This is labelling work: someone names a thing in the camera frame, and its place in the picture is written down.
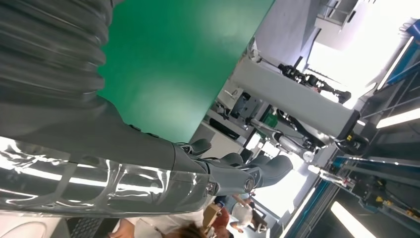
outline white shirt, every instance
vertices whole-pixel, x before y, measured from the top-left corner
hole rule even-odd
[[[232,209],[232,216],[238,219],[238,227],[243,228],[251,223],[252,208],[249,205],[245,207],[237,202]]]
[[[135,225],[134,238],[161,238],[159,232],[154,230],[157,227],[164,234],[191,223],[195,223],[197,227],[203,226],[203,209],[197,212],[190,212],[175,215],[161,215],[155,217],[132,217],[126,218]]]

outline brown hair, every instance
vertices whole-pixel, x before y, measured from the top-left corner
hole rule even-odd
[[[197,227],[195,223],[177,229],[176,233],[181,238],[207,238],[204,229]]]

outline green wall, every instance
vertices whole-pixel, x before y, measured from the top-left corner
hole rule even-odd
[[[114,11],[105,89],[124,121],[188,142],[273,0],[126,0]]]

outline ceiling light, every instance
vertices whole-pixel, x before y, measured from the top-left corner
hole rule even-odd
[[[340,203],[334,202],[331,211],[354,238],[376,238],[366,227],[350,214]]]
[[[410,120],[415,120],[420,118],[420,108],[401,113],[395,116],[391,116],[385,119],[382,119],[379,121],[378,125],[376,125],[376,128],[383,128],[390,125],[395,125],[399,123],[403,123]]]
[[[287,224],[286,228],[283,230],[283,233],[281,234],[280,238],[285,238],[287,233],[289,232],[290,228],[292,227],[293,223],[295,223],[296,219],[299,217],[300,213],[302,212],[305,205],[309,202],[309,199],[312,197],[313,193],[315,192],[315,188],[313,187],[311,191],[308,193],[308,195],[303,200],[301,206],[296,211],[295,215],[292,217],[290,222]]]
[[[410,46],[411,42],[413,41],[414,36],[410,37],[408,42],[406,43],[406,45],[404,46],[403,50],[400,52],[400,54],[398,55],[398,57],[395,59],[394,63],[392,63],[391,67],[389,68],[389,70],[386,72],[385,76],[383,77],[381,83],[378,86],[378,89],[381,89],[383,87],[383,85],[385,84],[386,80],[388,80],[389,75],[392,73],[392,71],[395,69],[395,66],[397,66],[398,62],[400,61],[401,57],[404,55],[404,53],[406,52],[406,50],[408,49],[408,47]]]

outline robotic arm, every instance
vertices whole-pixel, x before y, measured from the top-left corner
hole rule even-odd
[[[281,73],[284,76],[292,80],[295,80],[297,83],[300,83],[308,87],[316,88],[318,91],[324,90],[324,91],[334,94],[336,97],[338,97],[338,102],[340,104],[345,103],[352,97],[352,94],[350,92],[348,91],[343,92],[340,90],[336,90],[330,85],[328,85],[325,81],[318,79],[312,74],[303,74],[291,65],[279,64],[277,68],[281,71]]]

